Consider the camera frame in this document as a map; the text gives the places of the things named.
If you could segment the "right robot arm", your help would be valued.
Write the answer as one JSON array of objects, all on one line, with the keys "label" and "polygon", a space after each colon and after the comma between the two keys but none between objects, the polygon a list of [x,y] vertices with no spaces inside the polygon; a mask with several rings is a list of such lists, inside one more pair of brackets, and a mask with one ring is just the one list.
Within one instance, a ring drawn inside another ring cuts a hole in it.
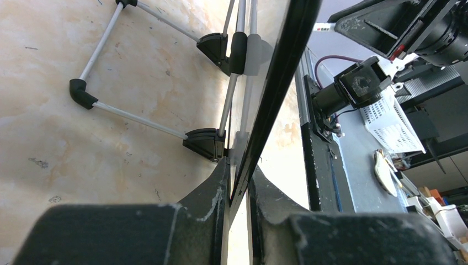
[{"label": "right robot arm", "polygon": [[351,105],[377,102],[391,83],[378,65],[415,54],[429,64],[447,67],[467,60],[466,1],[361,1],[330,16],[332,30],[371,50],[374,56],[335,76],[316,95],[323,114]]}]

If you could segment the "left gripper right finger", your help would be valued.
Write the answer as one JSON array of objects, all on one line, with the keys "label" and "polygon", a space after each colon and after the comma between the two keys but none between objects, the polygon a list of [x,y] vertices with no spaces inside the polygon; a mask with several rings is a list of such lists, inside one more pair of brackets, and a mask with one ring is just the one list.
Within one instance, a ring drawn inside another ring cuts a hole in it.
[{"label": "left gripper right finger", "polygon": [[321,213],[256,168],[248,185],[251,264],[455,264],[446,239],[414,213]]}]

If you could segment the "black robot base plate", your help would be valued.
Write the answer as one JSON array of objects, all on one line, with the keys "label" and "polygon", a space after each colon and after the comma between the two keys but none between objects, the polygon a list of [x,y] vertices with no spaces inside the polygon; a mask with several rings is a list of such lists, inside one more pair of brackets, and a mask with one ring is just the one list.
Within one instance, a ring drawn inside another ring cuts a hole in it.
[{"label": "black robot base plate", "polygon": [[331,132],[320,128],[323,121],[312,103],[312,96],[318,91],[315,82],[309,81],[309,89],[313,120],[300,126],[309,208],[312,211],[354,213],[339,144]]}]

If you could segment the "white whiteboard black frame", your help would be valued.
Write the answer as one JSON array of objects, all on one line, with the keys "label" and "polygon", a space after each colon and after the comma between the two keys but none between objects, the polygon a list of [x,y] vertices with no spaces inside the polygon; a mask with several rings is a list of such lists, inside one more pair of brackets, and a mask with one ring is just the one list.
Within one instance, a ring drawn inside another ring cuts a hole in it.
[{"label": "white whiteboard black frame", "polygon": [[[289,90],[290,83],[299,65],[301,53],[304,51],[316,21],[316,13],[320,10],[321,1],[288,1],[283,23],[280,27],[279,36],[271,55],[267,57],[268,71],[262,86],[257,115],[254,119],[253,130],[250,134],[241,157],[240,172],[235,179],[234,191],[227,195],[227,205],[232,206],[238,200],[237,196],[243,197],[247,184],[250,181],[253,170],[260,159],[265,143],[269,137],[273,124],[278,116],[285,96]],[[118,16],[125,6],[133,5],[142,9],[147,7],[137,1],[117,1],[117,8],[102,36],[97,48],[93,52],[80,78],[69,81],[69,93],[71,99],[85,109],[99,108],[120,117],[130,119],[137,123],[146,125],[164,133],[178,137],[184,141],[188,149],[202,155],[193,146],[196,134],[200,130],[182,134],[181,132],[167,128],[161,124],[133,115],[129,112],[102,103],[96,97],[86,91],[87,82],[85,77],[89,74],[95,60],[98,58],[103,45],[108,39]]]}]

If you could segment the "green white marker pen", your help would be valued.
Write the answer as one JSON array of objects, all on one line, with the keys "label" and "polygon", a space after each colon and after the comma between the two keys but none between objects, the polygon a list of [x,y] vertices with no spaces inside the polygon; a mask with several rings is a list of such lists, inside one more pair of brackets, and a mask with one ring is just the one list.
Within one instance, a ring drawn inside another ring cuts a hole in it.
[{"label": "green white marker pen", "polygon": [[313,31],[334,32],[335,25],[335,23],[315,23]]}]

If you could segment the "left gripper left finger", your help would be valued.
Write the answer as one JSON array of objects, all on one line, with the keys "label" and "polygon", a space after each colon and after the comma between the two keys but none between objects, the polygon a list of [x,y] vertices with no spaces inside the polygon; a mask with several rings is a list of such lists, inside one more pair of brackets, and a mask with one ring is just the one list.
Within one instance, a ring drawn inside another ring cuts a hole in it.
[{"label": "left gripper left finger", "polygon": [[226,264],[230,162],[177,203],[59,205],[14,264]]}]

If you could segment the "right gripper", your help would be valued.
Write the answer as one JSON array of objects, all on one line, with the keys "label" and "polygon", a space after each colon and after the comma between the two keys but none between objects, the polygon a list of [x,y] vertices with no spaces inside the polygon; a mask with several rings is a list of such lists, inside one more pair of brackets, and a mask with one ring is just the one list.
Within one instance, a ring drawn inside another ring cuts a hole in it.
[{"label": "right gripper", "polygon": [[391,61],[412,53],[436,66],[467,60],[467,1],[361,1],[328,21]]}]

